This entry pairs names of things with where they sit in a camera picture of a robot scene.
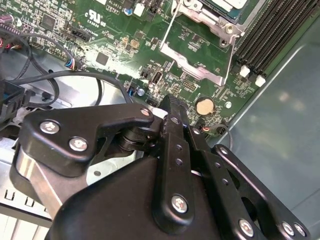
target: screw hole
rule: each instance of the screw hole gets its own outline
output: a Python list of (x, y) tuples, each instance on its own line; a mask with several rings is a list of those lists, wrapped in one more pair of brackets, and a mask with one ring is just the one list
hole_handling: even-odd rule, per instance
[(220, 147), (220, 150), (223, 154), (228, 154), (228, 151), (224, 147)]
[(175, 147), (177, 150), (182, 151), (182, 146), (180, 146), (179, 144), (177, 144)]
[(149, 113), (149, 111), (148, 111), (147, 109), (142, 108), (140, 111), (141, 111), (141, 113), (142, 113), (143, 115), (145, 115), (145, 116), (150, 116), (150, 113)]
[(175, 163), (178, 165), (178, 166), (181, 166), (184, 162), (180, 159), (180, 158), (177, 158), (175, 160)]
[(222, 179), (222, 182), (226, 185), (226, 186), (228, 186), (229, 185), (229, 182), (228, 182), (228, 180), (227, 179)]
[(101, 172), (100, 171), (94, 171), (93, 174), (97, 177), (101, 176)]
[(179, 124), (179, 120), (176, 117), (172, 117), (171, 121), (174, 122), (175, 124)]

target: integrated circuit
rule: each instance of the integrated circuit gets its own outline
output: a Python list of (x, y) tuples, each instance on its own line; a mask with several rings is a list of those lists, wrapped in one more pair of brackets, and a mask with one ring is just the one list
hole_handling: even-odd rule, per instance
[(47, 14), (43, 14), (42, 20), (40, 22), (40, 26), (45, 30), (53, 31), (55, 28), (56, 20)]
[(107, 55), (103, 54), (102, 52), (99, 52), (98, 55), (96, 56), (95, 61), (98, 64), (105, 66), (108, 62), (108, 59), (109, 59), (109, 57)]
[(141, 31), (136, 31), (134, 34), (134, 37), (136, 37), (137, 39), (141, 40), (144, 37), (144, 33)]

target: black connector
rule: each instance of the black connector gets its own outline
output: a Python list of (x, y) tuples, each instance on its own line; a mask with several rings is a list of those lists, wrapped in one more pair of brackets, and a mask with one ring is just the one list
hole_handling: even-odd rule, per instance
[(89, 42), (92, 36), (90, 33), (76, 27), (72, 27), (71, 34), (78, 39), (82, 39), (85, 42)]
[(154, 74), (154, 77), (152, 78), (152, 83), (153, 84), (157, 84), (159, 81), (160, 81), (160, 79), (162, 78), (162, 73), (161, 72), (156, 72), (155, 74)]
[(157, 105), (159, 104), (156, 100), (149, 97), (145, 100), (145, 102), (152, 107), (157, 107)]
[(137, 84), (131, 82), (130, 86), (126, 91), (129, 93), (130, 97), (133, 96), (137, 92)]
[(0, 94), (0, 129), (2, 129), (8, 121), (17, 116), (19, 108), (24, 103), (25, 89), (4, 80), (0, 84)]

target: white connector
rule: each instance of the white connector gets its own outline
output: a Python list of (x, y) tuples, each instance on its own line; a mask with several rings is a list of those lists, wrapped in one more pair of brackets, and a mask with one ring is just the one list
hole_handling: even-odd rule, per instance
[(257, 85), (259, 88), (261, 88), (265, 83), (266, 83), (266, 80), (265, 80), (265, 78), (262, 77), (261, 75), (259, 75), (259, 76), (256, 78), (255, 85)]
[(146, 8), (145, 5), (142, 4), (141, 2), (139, 2), (135, 5), (135, 8), (133, 10), (133, 14), (137, 15), (138, 17), (141, 17), (142, 14), (144, 13), (145, 8)]
[(248, 76), (248, 74), (250, 73), (250, 69), (246, 66), (246, 65), (243, 65), (241, 67), (241, 70), (240, 70), (240, 76), (246, 78)]

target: capacitor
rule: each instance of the capacitor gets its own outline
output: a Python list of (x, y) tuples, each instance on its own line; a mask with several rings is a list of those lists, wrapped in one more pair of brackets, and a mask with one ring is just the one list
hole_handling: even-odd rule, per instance
[(0, 24), (10, 24), (14, 21), (11, 14), (0, 15)]
[(123, 12), (124, 12), (125, 15), (130, 16), (130, 15), (132, 15), (133, 10), (132, 10), (132, 8), (129, 8), (129, 9), (128, 8), (124, 8)]
[(136, 94), (140, 97), (142, 97), (143, 95), (145, 95), (146, 91), (143, 89), (143, 88), (139, 88), (137, 91), (136, 91)]

